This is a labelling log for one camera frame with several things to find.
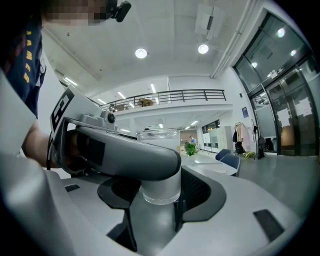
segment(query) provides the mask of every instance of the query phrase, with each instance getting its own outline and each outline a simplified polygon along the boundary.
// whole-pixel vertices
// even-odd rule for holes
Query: person's hand
[[[65,139],[65,154],[66,154],[66,164],[70,165],[77,160],[77,157],[80,156],[80,151],[77,146],[77,136],[78,133],[73,130],[67,132]]]

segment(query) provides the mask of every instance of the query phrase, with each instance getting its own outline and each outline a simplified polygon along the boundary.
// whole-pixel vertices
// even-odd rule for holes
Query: ceiling
[[[96,96],[146,78],[209,76],[222,57],[244,10],[246,0],[130,0],[122,23],[107,20],[95,26],[47,24],[43,45],[53,69],[78,84],[83,94]],[[205,35],[196,33],[199,4],[224,14],[217,34],[199,54]],[[143,47],[148,56],[138,59]]]
[[[161,115],[152,115],[135,118],[136,132],[143,131],[146,127],[150,125],[163,124],[164,128],[172,129],[184,129],[190,126],[194,121],[205,122],[208,121],[208,124],[214,120],[218,120],[219,116],[225,114],[228,111],[225,110],[216,110],[216,111],[194,111],[194,112],[183,112],[183,113],[172,113],[172,114],[161,114]],[[130,130],[130,120],[117,120],[116,125],[118,130],[125,129]]]

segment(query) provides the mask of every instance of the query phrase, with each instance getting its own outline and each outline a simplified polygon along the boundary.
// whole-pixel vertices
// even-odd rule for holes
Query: glass wall
[[[216,152],[218,150],[217,129],[220,126],[220,120],[216,120],[202,127],[203,134],[209,133],[210,135],[210,143],[205,143],[204,146],[210,147],[212,152]]]
[[[234,68],[249,92],[287,61],[295,60],[304,46],[288,25],[268,14]]]
[[[234,69],[251,100],[265,150],[318,154],[320,69],[296,32],[268,13]]]

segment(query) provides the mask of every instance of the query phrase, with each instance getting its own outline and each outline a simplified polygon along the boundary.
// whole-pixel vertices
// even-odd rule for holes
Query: black slot
[[[267,209],[255,211],[253,215],[259,222],[270,242],[275,240],[285,231],[276,218]]]

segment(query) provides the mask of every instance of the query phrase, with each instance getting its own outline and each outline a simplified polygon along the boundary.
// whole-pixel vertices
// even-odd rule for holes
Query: person's arm
[[[35,120],[24,139],[22,150],[27,158],[32,158],[42,167],[46,167],[48,141],[49,136],[40,130],[38,120]],[[51,161],[51,165],[53,168],[59,168],[54,161]]]
[[[36,160],[42,167],[47,165],[47,152],[48,152],[49,135],[43,133],[38,125],[38,120],[35,120],[31,126],[28,134],[26,135],[22,150],[27,158]],[[77,134],[74,133],[67,137],[66,141],[67,160],[66,163],[70,164],[74,157],[80,154],[77,147]],[[60,168],[60,166],[51,159],[52,168]]]

